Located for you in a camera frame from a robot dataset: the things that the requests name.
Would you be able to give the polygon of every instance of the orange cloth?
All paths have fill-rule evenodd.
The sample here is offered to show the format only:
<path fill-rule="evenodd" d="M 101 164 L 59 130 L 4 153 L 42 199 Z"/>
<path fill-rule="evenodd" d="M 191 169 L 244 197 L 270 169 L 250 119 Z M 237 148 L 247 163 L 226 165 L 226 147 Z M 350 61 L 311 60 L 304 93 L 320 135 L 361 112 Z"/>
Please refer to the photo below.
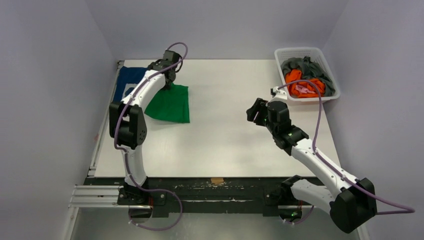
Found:
<path fill-rule="evenodd" d="M 302 72 L 297 69 L 293 69 L 291 70 L 291 72 L 285 75 L 286 84 L 289 84 L 295 80 L 300 80 L 300 79 L 302 79 Z M 320 81 L 318 78 L 312 78 L 308 80 L 316 85 L 319 92 L 321 93 L 321 96 L 326 92 L 326 85 L 322 81 Z M 301 93 L 296 89 L 296 85 L 305 87 L 314 93 Z M 289 85 L 287 89 L 290 96 L 294 95 L 298 98 L 318 98 L 318 93 L 316 93 L 317 91 L 315 90 L 315 88 L 311 84 L 309 84 L 309 82 L 306 82 L 306 81 L 293 83 L 292 85 Z"/>

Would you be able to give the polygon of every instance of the green cloth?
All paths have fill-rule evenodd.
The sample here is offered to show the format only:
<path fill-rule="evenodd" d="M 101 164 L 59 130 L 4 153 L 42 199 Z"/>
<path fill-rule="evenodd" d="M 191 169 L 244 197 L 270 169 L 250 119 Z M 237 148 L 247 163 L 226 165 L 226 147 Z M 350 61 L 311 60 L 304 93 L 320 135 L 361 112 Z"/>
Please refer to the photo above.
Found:
<path fill-rule="evenodd" d="M 319 79 L 324 83 L 325 92 L 323 97 L 333 96 L 336 92 L 333 81 L 318 63 L 311 61 L 311 57 L 291 57 L 281 64 L 282 75 L 284 77 L 293 69 L 300 70 L 302 72 L 302 79 L 304 80 Z"/>
<path fill-rule="evenodd" d="M 190 123 L 189 87 L 171 83 L 170 89 L 156 93 L 144 113 L 156 120 Z"/>

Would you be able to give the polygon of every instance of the blue cloth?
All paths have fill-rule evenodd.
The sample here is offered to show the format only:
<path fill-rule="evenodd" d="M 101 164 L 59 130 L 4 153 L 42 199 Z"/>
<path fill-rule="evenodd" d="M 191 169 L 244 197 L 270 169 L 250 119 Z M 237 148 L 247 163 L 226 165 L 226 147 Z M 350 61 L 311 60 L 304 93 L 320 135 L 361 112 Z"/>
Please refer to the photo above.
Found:
<path fill-rule="evenodd" d="M 140 83 L 146 74 L 147 68 L 145 67 L 125 67 L 123 66 L 116 80 L 115 95 L 113 95 L 114 102 L 120 102 L 124 97 L 133 91 L 133 89 Z"/>

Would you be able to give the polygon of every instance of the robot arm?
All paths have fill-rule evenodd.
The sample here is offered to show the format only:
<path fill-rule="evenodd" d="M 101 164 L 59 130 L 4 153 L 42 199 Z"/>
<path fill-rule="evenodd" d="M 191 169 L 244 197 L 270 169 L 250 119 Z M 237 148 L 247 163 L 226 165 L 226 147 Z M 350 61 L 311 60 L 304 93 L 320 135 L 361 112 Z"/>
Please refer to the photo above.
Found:
<path fill-rule="evenodd" d="M 366 178 L 359 180 L 346 172 L 318 148 L 314 151 L 309 136 L 292 125 L 285 103 L 286 93 L 275 87 L 271 89 L 271 94 L 273 98 L 270 101 L 256 99 L 254 105 L 246 111 L 247 120 L 266 127 L 280 149 L 304 164 L 324 184 L 318 186 L 294 176 L 282 184 L 287 195 L 324 210 L 339 229 L 346 233 L 374 217 L 377 213 L 376 200 L 353 187 L 344 178 L 373 194 L 374 185 Z M 331 167 L 318 158 L 316 153 Z M 343 176 L 340 177 L 335 170 L 343 173 Z"/>
<path fill-rule="evenodd" d="M 148 66 L 143 79 L 128 96 L 120 102 L 112 102 L 109 105 L 109 134 L 113 138 L 120 114 L 124 106 L 132 99 L 126 109 L 125 118 L 121 121 L 117 144 L 124 148 L 121 150 L 122 158 L 125 161 L 125 155 L 127 155 L 128 167 L 139 186 L 142 186 L 147 179 L 142 156 L 142 144 L 147 135 L 144 110 L 155 94 L 159 90 L 168 89 L 176 78 L 176 67 L 161 72 L 161 74 L 158 72 L 177 63 L 180 58 L 178 53 L 166 50 L 162 59 L 152 62 Z M 128 174 L 128 170 L 125 168 L 125 182 L 136 187 Z"/>

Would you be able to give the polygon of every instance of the black base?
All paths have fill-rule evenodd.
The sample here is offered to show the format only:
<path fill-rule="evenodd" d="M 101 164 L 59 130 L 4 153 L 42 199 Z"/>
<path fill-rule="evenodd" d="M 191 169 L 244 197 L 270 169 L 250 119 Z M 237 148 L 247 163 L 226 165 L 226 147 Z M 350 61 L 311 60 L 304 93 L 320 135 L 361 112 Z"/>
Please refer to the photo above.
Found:
<path fill-rule="evenodd" d="M 282 184 L 289 177 L 242 178 L 225 177 L 215 184 L 210 177 L 163 178 L 149 177 L 143 185 L 148 189 L 166 189 L 182 200 L 183 213 L 202 214 L 262 214 L 264 217 L 292 218 L 296 209 L 279 209 L 279 206 L 297 206 L 291 192 Z M 318 178 L 306 178 L 313 184 L 323 185 Z M 179 213 L 178 201 L 165 192 L 145 193 L 126 185 L 123 178 L 87 178 L 84 185 L 119 185 L 118 205 L 153 205 L 152 217 L 168 217 Z"/>

